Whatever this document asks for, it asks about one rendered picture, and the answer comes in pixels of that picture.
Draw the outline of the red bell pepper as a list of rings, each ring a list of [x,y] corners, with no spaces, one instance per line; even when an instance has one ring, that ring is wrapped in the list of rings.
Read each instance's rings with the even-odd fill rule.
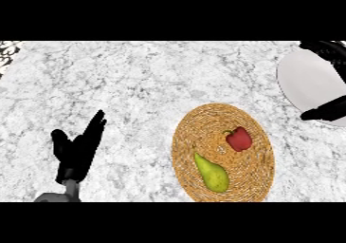
[[[241,152],[251,147],[253,139],[244,127],[236,127],[233,130],[225,130],[223,134],[226,135],[226,143],[236,152]]]

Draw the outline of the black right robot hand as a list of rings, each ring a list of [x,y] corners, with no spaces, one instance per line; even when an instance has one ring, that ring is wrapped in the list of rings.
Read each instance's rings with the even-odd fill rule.
[[[300,48],[312,51],[332,65],[332,69],[346,84],[346,46],[332,41],[301,41]],[[321,104],[301,113],[303,121],[332,122],[346,117],[346,95]]]

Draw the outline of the green pear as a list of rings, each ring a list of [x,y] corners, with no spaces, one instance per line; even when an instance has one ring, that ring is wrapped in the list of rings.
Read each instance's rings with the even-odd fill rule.
[[[194,160],[205,188],[214,193],[223,193],[229,184],[225,168],[198,152],[194,152]]]

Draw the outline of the woven wicker placemat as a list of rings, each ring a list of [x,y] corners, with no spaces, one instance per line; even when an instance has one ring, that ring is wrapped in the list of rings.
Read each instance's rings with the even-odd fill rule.
[[[228,130],[242,127],[251,147],[236,152],[226,143]],[[228,174],[228,188],[205,188],[194,154],[219,164]],[[275,175],[273,149],[267,135],[245,111],[226,103],[208,103],[191,110],[173,133],[173,169],[179,184],[194,201],[262,201]]]

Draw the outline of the white plate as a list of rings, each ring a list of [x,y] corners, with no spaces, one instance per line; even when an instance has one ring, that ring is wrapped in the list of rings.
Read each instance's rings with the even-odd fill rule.
[[[346,126],[346,84],[331,63],[312,51],[297,50],[281,59],[276,78],[300,119]]]

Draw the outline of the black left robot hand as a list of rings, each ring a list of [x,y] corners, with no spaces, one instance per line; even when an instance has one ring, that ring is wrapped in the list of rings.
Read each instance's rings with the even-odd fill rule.
[[[100,143],[106,120],[98,110],[84,132],[69,140],[61,129],[50,132],[53,155],[59,161],[55,181],[62,184],[68,179],[81,182],[90,170],[95,151]]]

